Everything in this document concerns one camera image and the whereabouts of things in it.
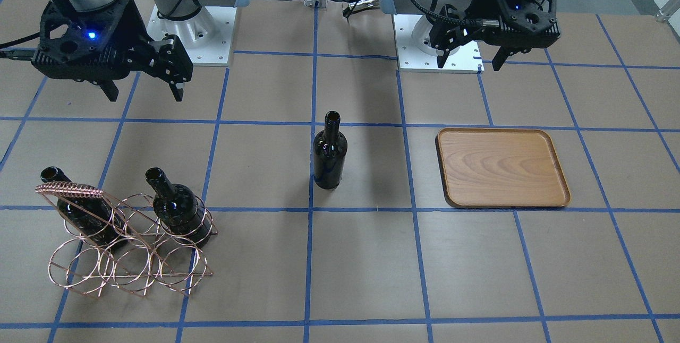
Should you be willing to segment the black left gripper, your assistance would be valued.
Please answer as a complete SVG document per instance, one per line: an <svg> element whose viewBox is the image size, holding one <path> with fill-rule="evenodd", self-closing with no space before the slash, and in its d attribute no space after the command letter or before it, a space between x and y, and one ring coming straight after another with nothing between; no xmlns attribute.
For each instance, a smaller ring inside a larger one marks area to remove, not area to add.
<svg viewBox="0 0 680 343"><path fill-rule="evenodd" d="M499 71L516 53L548 48L560 36L556 0L471 0L465 10L445 4L434 8L430 40L437 50L437 66L444 68L451 50L471 41L499 46L491 67Z"/></svg>

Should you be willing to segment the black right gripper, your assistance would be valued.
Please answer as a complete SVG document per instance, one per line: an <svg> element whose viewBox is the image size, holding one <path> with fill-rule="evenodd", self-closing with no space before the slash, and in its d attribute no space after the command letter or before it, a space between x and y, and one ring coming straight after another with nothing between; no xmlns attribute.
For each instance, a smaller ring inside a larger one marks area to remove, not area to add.
<svg viewBox="0 0 680 343"><path fill-rule="evenodd" d="M41 15L39 45L31 63L51 79L86 80L109 101L119 94L114 80L141 71L168 83L177 102L193 63L180 38L155 41L134 0L113 0L96 11L79 12L70 0L49 0Z"/></svg>

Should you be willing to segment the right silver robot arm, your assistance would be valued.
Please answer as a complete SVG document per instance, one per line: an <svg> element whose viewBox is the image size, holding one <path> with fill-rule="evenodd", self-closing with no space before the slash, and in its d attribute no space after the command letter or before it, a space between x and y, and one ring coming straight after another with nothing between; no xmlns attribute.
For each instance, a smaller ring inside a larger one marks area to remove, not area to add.
<svg viewBox="0 0 680 343"><path fill-rule="evenodd" d="M49 0L41 15L32 66L50 79L87 81L116 101L116 80L141 71L168 84L182 101L192 79L190 49L221 33L209 7L245 7L250 0L154 0L160 38L151 36L134 0Z"/></svg>

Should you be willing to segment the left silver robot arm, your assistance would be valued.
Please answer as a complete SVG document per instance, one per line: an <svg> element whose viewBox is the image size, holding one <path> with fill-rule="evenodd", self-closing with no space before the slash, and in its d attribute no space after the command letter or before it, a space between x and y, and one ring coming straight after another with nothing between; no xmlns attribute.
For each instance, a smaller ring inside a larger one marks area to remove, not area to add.
<svg viewBox="0 0 680 343"><path fill-rule="evenodd" d="M556 0L379 0L393 17L403 72L476 73L479 45L496 46L498 71L518 53L545 49L561 35Z"/></svg>

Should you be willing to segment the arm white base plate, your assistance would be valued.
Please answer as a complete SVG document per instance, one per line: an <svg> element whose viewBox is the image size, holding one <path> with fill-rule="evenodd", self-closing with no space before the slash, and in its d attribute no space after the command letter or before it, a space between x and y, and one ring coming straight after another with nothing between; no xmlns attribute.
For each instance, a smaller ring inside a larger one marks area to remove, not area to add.
<svg viewBox="0 0 680 343"><path fill-rule="evenodd" d="M393 15L393 27L401 72L481 74L484 71L475 41L451 50L444 66L439 67L437 57L442 57L444 52L433 47L429 36L432 24L423 15Z"/></svg>
<svg viewBox="0 0 680 343"><path fill-rule="evenodd" d="M170 21L160 19L154 7L147 32L154 40L169 34L179 36L195 66L228 67L238 13L235 7L209 6L191 19Z"/></svg>

